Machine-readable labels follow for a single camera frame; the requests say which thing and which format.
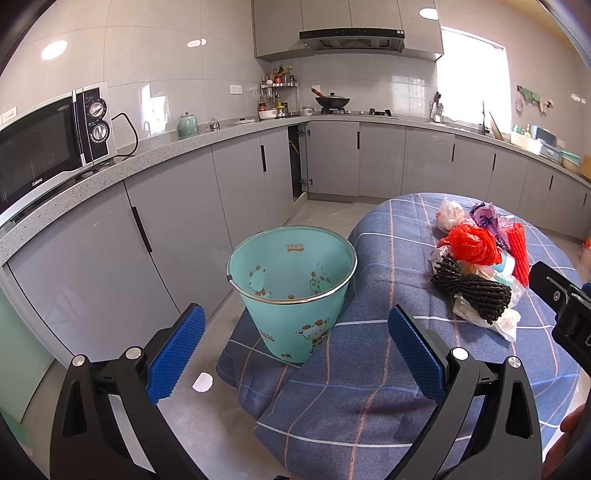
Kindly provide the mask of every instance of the gray countertop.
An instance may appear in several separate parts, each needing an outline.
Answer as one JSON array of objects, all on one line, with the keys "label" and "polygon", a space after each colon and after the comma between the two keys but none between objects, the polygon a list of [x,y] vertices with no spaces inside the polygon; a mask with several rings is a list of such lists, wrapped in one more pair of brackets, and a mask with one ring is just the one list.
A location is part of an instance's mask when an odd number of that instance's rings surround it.
[{"label": "gray countertop", "polygon": [[[140,142],[135,156],[125,158],[115,164],[106,165],[103,169],[88,178],[70,186],[66,190],[52,197],[38,208],[29,213],[12,228],[4,227],[5,233],[0,238],[0,265],[4,265],[8,259],[13,256],[25,243],[43,230],[47,225],[68,212],[76,205],[84,202],[86,199],[105,190],[109,186],[131,177],[146,168],[156,165],[170,158],[191,152],[198,148],[206,147],[217,142],[229,140],[231,138],[248,135],[263,130],[277,127],[287,127],[310,121],[344,121],[344,122],[372,122],[379,124],[402,125],[405,127],[426,128],[435,131],[461,135],[483,142],[490,143],[496,147],[507,148],[514,152],[526,155],[534,160],[540,161],[556,170],[580,181],[586,187],[591,189],[589,183],[583,177],[574,174],[562,166],[547,160],[546,158],[534,155],[520,149],[512,144],[505,143],[484,135],[474,134],[472,132],[459,128],[449,127],[447,125],[433,124],[425,122],[424,119],[404,117],[390,118],[384,116],[368,115],[314,115],[297,116],[285,119],[275,119],[266,121],[257,121],[255,123],[243,124],[231,127],[223,127],[216,132],[207,132],[195,137],[179,140],[176,132],[160,135]],[[129,146],[120,149],[124,153],[130,151]]]}]

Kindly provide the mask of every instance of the white tiled wall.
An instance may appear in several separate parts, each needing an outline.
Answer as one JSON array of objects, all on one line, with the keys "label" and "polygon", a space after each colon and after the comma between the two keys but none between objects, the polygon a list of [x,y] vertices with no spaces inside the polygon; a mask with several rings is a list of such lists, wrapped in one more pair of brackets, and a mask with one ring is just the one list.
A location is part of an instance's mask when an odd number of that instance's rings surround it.
[{"label": "white tiled wall", "polygon": [[[347,109],[370,108],[392,113],[428,117],[429,101],[437,90],[437,69],[432,61],[384,54],[323,54],[276,62],[293,66],[298,79],[300,106],[320,107],[311,88],[320,85],[325,95],[351,98]],[[295,105],[293,92],[285,90],[285,100]]]},{"label": "white tiled wall", "polygon": [[[56,40],[66,51],[42,60]],[[0,112],[107,81],[112,114],[125,111],[140,139],[175,130],[187,111],[199,122],[255,115],[266,62],[253,49],[251,0],[57,0],[0,76]],[[164,123],[149,125],[157,116]],[[123,118],[114,129],[119,147],[134,141]]]}]

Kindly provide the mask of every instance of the ceiling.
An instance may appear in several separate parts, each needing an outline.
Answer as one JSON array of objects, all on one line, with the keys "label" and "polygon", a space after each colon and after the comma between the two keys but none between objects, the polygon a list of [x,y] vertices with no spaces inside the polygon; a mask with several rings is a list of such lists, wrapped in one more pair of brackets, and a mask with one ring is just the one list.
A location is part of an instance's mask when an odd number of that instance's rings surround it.
[{"label": "ceiling", "polygon": [[574,49],[573,44],[562,31],[558,23],[556,23],[554,18],[552,18],[546,9],[542,7],[538,0],[499,0],[499,2],[515,8],[517,11],[521,12],[550,34],[558,38],[565,45]]}]

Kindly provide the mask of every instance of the microwave knob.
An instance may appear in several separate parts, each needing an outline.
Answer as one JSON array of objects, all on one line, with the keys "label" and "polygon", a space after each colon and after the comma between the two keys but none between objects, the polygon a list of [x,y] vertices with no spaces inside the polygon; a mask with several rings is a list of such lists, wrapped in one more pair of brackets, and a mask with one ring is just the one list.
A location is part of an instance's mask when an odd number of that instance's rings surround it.
[{"label": "microwave knob", "polygon": [[88,109],[88,113],[92,118],[102,118],[105,115],[107,108],[103,101],[98,100],[93,102]]},{"label": "microwave knob", "polygon": [[92,129],[92,140],[102,142],[109,135],[109,129],[105,124],[98,124]]}]

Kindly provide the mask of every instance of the blue gripper pad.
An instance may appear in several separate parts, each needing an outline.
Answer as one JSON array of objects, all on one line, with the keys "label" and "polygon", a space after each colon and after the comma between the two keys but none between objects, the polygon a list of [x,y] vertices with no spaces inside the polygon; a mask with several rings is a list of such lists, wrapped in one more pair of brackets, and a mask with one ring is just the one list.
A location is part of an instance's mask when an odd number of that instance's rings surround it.
[{"label": "blue gripper pad", "polygon": [[447,394],[447,361],[436,351],[437,347],[400,305],[390,310],[388,333],[423,395],[442,405]]},{"label": "blue gripper pad", "polygon": [[205,332],[205,312],[195,305],[150,365],[146,391],[153,405],[170,396]]}]

